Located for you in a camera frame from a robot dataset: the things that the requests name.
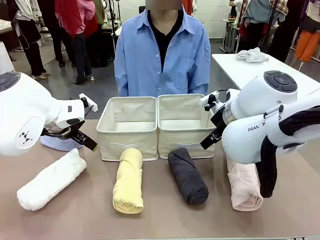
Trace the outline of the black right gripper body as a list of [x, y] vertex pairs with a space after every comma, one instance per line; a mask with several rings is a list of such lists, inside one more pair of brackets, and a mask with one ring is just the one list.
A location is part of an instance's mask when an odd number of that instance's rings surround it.
[[213, 114], [212, 118], [210, 119], [215, 126], [215, 130], [212, 132], [213, 135], [221, 135], [227, 126], [223, 119], [224, 110], [225, 107], [222, 106], [217, 110], [216, 113]]

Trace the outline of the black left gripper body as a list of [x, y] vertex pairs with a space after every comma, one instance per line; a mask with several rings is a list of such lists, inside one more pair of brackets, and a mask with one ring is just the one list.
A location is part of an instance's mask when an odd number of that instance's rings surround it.
[[49, 131], [46, 128], [43, 128], [41, 136], [49, 136], [53, 138], [59, 138], [62, 140], [73, 139], [74, 141], [82, 141], [84, 139], [85, 134], [80, 131], [80, 128], [83, 124], [84, 122], [78, 122], [67, 128], [62, 129], [59, 132], [53, 132]]

